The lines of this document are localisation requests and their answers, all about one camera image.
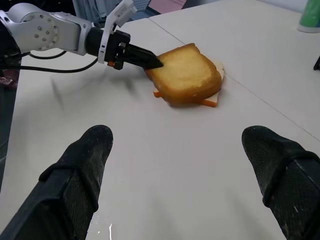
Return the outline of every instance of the green bottle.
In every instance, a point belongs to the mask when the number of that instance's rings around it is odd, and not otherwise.
[[[305,33],[320,32],[320,0],[309,0],[297,29]]]

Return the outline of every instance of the white bread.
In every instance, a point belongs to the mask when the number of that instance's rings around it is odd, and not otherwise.
[[[161,96],[171,104],[198,103],[216,94],[222,77],[194,43],[161,54],[163,67],[146,70]]]
[[[220,73],[221,79],[223,81],[225,76],[224,65],[219,61],[213,61],[213,64],[216,66],[216,70]],[[218,91],[216,94],[212,95],[211,97],[208,97],[204,100],[200,100],[194,103],[215,108],[218,105],[219,93],[220,91]],[[162,97],[162,94],[156,88],[153,90],[153,95],[156,98]]]

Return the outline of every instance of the table surface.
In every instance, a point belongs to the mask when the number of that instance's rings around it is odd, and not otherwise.
[[[256,0],[220,0],[150,19],[223,62],[231,78],[319,140],[320,34],[299,32],[300,17]]]
[[[132,44],[155,54],[183,44],[149,19],[126,23],[122,30],[131,34]],[[23,64],[73,69],[93,59],[67,53],[47,61],[25,57]],[[226,57],[221,61],[227,73],[234,69]],[[171,108],[152,91],[144,72],[130,64],[121,71],[96,64],[76,74],[21,71],[0,231],[42,171],[88,128],[103,124],[112,129],[114,142],[87,239],[108,239],[112,224],[114,240],[284,240],[262,203],[242,131],[266,126],[318,154],[320,142],[229,75],[217,108]]]

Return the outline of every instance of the robotic arm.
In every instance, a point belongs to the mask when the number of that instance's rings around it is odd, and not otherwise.
[[[59,48],[81,56],[97,56],[99,63],[108,62],[117,70],[123,68],[124,62],[144,69],[162,67],[151,51],[129,44],[129,34],[115,31],[136,11],[132,0],[123,0],[108,15],[101,30],[69,13],[46,12],[30,3],[18,3],[8,12],[0,10],[0,33],[4,36],[0,56]]]

